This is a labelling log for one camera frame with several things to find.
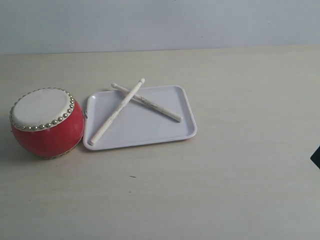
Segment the white drumstick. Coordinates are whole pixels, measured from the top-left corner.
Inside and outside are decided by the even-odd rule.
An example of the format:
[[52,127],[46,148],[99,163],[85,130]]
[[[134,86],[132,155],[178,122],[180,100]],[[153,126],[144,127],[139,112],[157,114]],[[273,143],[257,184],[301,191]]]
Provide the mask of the white drumstick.
[[133,98],[133,96],[138,92],[141,86],[145,83],[145,79],[141,78],[139,82],[134,86],[132,90],[124,97],[119,106],[115,109],[115,111],[107,118],[107,120],[103,123],[103,125],[97,130],[97,132],[93,135],[93,137],[89,140],[89,144],[91,146],[95,145],[98,140],[103,136],[103,134],[107,131],[107,129],[111,126],[116,117],[120,114],[123,108],[129,103],[129,101]]
[[[125,87],[122,87],[116,83],[112,83],[111,84],[111,87],[120,91],[122,94],[128,94],[130,92],[129,89],[125,88]],[[145,97],[142,97],[138,94],[135,94],[133,97],[132,97],[134,100],[146,105],[147,107],[155,110],[155,111],[158,111],[159,113],[163,114],[163,115],[166,115],[167,117],[177,121],[177,122],[181,122],[183,117],[181,115],[178,115],[162,106],[160,106],[159,104],[155,103],[155,102],[152,102],[150,100],[148,100],[147,98]]]

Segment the small red drum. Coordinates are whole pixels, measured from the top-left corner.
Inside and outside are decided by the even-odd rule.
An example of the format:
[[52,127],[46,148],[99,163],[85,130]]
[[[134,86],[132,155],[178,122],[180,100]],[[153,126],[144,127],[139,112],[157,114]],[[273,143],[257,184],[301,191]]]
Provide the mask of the small red drum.
[[79,103],[65,89],[41,88],[23,95],[9,112],[17,142],[40,158],[56,158],[82,139],[85,119]]

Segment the white plastic tray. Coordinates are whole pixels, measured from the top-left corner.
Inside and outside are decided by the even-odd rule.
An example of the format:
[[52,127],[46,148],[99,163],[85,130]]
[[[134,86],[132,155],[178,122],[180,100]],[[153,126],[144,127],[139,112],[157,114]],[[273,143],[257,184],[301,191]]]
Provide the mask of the white plastic tray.
[[99,127],[113,113],[124,96],[117,90],[96,92],[87,99],[83,145],[91,151],[111,150],[187,140],[197,133],[187,94],[178,85],[142,88],[138,94],[178,114],[182,121],[131,100],[116,117],[99,141],[89,141]]

